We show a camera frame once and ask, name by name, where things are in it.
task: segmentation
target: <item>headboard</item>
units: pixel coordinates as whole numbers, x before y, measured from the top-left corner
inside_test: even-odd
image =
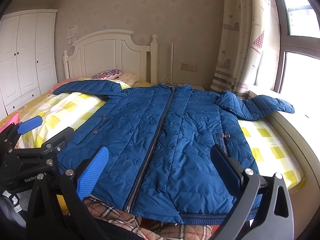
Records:
[[[90,33],[73,43],[71,56],[64,51],[66,78],[90,78],[102,71],[120,69],[138,77],[139,82],[157,84],[158,41],[152,35],[150,46],[133,43],[128,30],[103,30]],[[150,52],[150,70],[147,70],[147,52]]]

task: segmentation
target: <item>jacket sleeve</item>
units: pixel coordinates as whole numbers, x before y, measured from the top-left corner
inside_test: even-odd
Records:
[[[96,96],[123,96],[121,85],[109,80],[73,81],[57,88],[53,94],[80,92]]]
[[[216,104],[223,110],[248,121],[258,120],[273,111],[294,113],[293,106],[288,102],[265,95],[256,96],[249,100],[240,100],[230,91],[223,91]]]

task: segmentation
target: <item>quilted jacket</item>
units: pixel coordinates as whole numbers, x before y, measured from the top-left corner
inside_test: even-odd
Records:
[[[235,202],[210,159],[212,145],[258,172],[237,118],[257,120],[275,110],[294,113],[280,99],[241,101],[229,91],[219,95],[191,86],[121,90],[108,80],[87,80],[65,84],[54,94],[72,92],[108,101],[76,130],[58,160],[75,169],[106,146],[109,161],[92,195],[117,209],[179,224],[221,224]]]

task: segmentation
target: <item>wall socket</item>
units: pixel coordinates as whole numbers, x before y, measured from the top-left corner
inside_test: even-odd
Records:
[[[197,64],[190,64],[189,67],[188,67],[188,70],[192,71],[192,72],[196,72]]]
[[[181,63],[181,70],[196,72],[197,64]]]

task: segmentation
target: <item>wardrobe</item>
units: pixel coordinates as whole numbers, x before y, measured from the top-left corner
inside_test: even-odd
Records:
[[[53,46],[56,12],[28,10],[2,17],[0,117],[4,111],[10,114],[18,110],[57,83]]]

